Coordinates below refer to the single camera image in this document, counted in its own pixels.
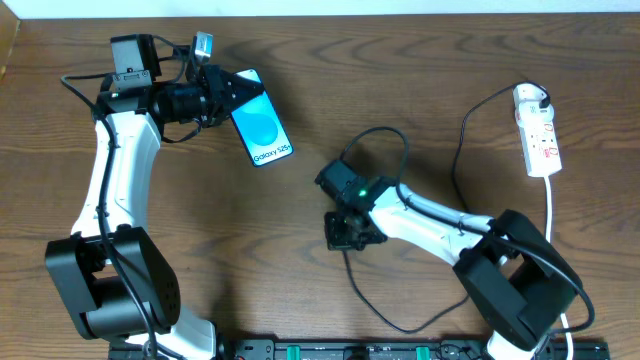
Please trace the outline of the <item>white power strip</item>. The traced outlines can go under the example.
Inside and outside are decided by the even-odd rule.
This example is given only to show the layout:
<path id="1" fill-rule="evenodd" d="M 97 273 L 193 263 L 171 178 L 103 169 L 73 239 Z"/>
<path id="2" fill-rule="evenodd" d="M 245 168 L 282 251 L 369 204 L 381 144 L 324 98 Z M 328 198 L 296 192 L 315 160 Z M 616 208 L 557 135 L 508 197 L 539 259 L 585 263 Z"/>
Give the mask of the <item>white power strip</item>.
<path id="1" fill-rule="evenodd" d="M 536 101 L 542 108 L 551 104 L 544 88 L 531 83 L 519 84 L 513 90 L 514 106 L 523 101 Z M 527 175 L 549 177 L 562 169 L 554 118 L 551 123 L 533 128 L 519 127 Z"/>

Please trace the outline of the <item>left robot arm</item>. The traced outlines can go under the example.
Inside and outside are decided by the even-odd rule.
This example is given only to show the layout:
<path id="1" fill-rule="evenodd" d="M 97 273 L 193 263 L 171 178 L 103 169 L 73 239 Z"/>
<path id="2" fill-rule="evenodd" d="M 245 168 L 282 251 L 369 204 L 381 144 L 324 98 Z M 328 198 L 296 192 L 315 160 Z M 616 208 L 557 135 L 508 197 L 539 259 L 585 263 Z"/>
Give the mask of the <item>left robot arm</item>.
<path id="1" fill-rule="evenodd" d="M 213 38 L 174 45 L 178 75 L 164 79 L 160 37 L 111 39 L 114 68 L 88 101 L 96 155 L 87 196 L 67 238 L 47 245 L 45 265 L 79 335 L 102 339 L 119 359 L 216 359 L 212 322 L 181 302 L 177 277 L 148 233 L 155 157 L 168 123 L 216 127 L 262 94 L 262 84 L 210 63 Z"/>

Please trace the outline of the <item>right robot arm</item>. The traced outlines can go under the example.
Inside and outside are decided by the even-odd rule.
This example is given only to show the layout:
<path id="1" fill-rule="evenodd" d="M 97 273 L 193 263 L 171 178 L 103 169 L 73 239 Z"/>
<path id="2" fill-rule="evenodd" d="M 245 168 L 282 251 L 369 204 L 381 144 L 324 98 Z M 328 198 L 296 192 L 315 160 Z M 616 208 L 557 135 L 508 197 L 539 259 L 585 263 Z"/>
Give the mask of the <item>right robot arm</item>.
<path id="1" fill-rule="evenodd" d="M 333 251 L 404 240 L 451 265 L 493 334 L 489 359 L 531 359 L 582 282 L 523 214 L 472 215 L 427 200 L 390 177 L 369 179 L 336 159 L 315 182 L 336 203 L 324 216 Z"/>

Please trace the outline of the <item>blue Galaxy smartphone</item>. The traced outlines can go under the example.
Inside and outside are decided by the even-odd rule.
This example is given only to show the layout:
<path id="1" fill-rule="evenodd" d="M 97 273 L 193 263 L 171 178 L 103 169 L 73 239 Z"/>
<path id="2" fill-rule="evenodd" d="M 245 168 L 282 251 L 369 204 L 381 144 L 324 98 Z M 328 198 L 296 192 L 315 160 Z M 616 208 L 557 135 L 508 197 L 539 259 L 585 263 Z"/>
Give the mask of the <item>blue Galaxy smartphone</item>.
<path id="1" fill-rule="evenodd" d="M 253 166 L 264 166 L 294 152 L 266 90 L 234 110 L 231 117 Z"/>

